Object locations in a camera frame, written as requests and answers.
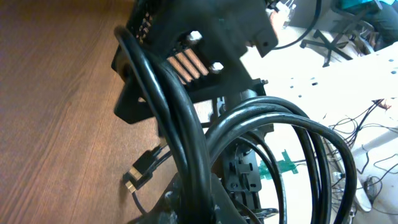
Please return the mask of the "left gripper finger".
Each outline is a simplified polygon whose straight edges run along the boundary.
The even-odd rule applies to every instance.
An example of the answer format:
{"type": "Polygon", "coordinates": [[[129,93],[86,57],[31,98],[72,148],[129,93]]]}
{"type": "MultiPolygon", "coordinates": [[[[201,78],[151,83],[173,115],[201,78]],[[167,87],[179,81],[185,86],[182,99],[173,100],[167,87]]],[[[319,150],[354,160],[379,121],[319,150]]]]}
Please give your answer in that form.
{"type": "Polygon", "coordinates": [[[246,223],[226,193],[221,181],[211,174],[209,205],[198,205],[196,197],[187,197],[178,174],[164,190],[154,207],[145,215],[129,221],[133,224],[172,224],[172,223],[246,223]]]}

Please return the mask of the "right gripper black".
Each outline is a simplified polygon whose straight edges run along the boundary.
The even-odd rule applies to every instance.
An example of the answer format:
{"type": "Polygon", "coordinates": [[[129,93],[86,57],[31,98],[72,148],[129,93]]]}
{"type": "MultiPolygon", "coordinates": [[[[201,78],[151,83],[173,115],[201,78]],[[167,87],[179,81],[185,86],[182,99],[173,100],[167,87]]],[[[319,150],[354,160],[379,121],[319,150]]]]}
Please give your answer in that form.
{"type": "Polygon", "coordinates": [[[114,30],[118,48],[112,69],[124,89],[115,115],[129,124],[152,117],[139,75],[171,71],[191,101],[252,90],[263,95],[265,81],[251,78],[241,62],[249,47],[261,56],[277,37],[267,3],[249,1],[138,1],[123,26],[114,30]]]}

